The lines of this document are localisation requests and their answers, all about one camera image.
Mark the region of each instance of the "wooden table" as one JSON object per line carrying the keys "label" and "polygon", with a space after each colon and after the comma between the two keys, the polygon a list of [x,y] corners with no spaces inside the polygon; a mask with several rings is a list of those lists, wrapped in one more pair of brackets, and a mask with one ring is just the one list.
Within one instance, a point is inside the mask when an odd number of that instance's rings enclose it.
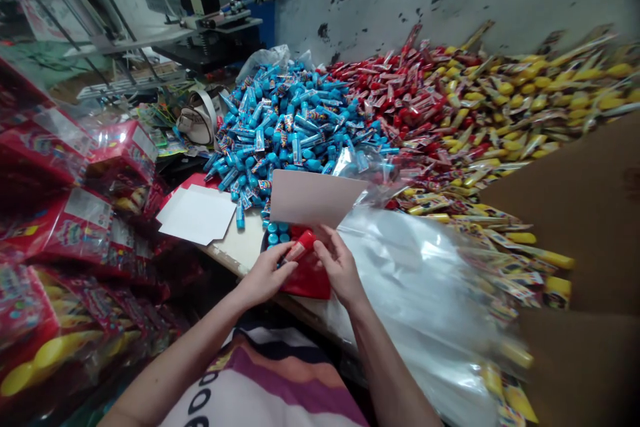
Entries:
{"label": "wooden table", "polygon": [[[231,220],[224,239],[215,240],[207,247],[198,246],[198,248],[242,278],[249,273],[258,255],[260,255],[263,235],[264,230],[260,213],[257,209],[250,209],[245,214],[245,229],[243,231],[239,231],[236,228],[234,218]],[[342,341],[335,334],[332,334],[328,328],[325,312],[326,301],[287,294],[277,294],[274,300],[298,320],[305,322],[308,326],[337,344],[342,344]]]}

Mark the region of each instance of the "printed label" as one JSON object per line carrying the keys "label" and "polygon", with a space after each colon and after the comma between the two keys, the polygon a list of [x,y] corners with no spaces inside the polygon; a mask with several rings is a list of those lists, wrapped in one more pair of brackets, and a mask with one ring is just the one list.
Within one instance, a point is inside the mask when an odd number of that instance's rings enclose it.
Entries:
{"label": "printed label", "polygon": [[49,109],[39,113],[33,121],[58,137],[77,153],[86,157],[91,147],[91,138],[59,110]]}
{"label": "printed label", "polygon": [[111,218],[111,206],[92,193],[81,188],[71,190],[65,213],[81,218],[102,228],[109,227]]}
{"label": "printed label", "polygon": [[135,128],[133,141],[142,149],[146,156],[155,163],[155,160],[158,158],[158,149],[147,135],[147,132],[142,130],[142,127]]}

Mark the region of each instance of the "striped shirt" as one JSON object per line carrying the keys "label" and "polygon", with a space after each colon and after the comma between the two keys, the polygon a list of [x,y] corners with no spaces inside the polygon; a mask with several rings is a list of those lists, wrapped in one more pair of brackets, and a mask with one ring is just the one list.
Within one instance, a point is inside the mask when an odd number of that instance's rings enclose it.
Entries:
{"label": "striped shirt", "polygon": [[326,355],[293,328],[235,328],[162,426],[329,427],[367,422]]}

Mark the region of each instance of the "clear plastic bag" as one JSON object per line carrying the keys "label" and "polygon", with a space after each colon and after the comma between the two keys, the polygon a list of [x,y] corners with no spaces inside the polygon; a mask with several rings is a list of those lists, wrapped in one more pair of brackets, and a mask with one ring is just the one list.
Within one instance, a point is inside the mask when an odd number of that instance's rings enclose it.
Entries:
{"label": "clear plastic bag", "polygon": [[368,182],[355,205],[385,207],[389,200],[407,187],[407,180],[398,176],[399,170],[393,165],[390,155],[383,157],[369,146],[357,147],[355,154],[354,157],[348,148],[343,148],[331,174]]}
{"label": "clear plastic bag", "polygon": [[255,51],[240,69],[235,82],[239,85],[245,78],[255,75],[260,65],[279,65],[280,72],[286,73],[290,59],[291,54],[288,45],[277,45],[269,50]]}
{"label": "clear plastic bag", "polygon": [[[469,240],[433,220],[354,207],[338,228],[362,284],[400,355],[434,407],[460,426],[494,426],[497,403],[480,369],[503,355],[511,333],[472,287],[477,269],[459,254]],[[327,304],[327,323],[355,344],[344,308]]]}

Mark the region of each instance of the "white paper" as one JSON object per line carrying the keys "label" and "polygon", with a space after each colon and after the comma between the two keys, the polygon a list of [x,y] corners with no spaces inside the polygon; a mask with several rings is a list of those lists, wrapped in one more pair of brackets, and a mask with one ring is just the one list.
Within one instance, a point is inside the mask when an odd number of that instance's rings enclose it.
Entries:
{"label": "white paper", "polygon": [[275,170],[271,221],[336,228],[367,182],[296,170]]}
{"label": "white paper", "polygon": [[165,220],[169,218],[169,216],[171,215],[171,212],[173,211],[175,206],[178,204],[178,202],[180,202],[182,195],[186,191],[187,189],[183,189],[182,187],[176,190],[175,193],[169,199],[169,201],[165,203],[165,206],[162,207],[162,210],[159,211],[158,214],[155,216],[155,219],[161,224],[164,224]]}
{"label": "white paper", "polygon": [[234,212],[232,201],[185,190],[164,218],[160,232],[206,246],[212,240],[224,238]]}

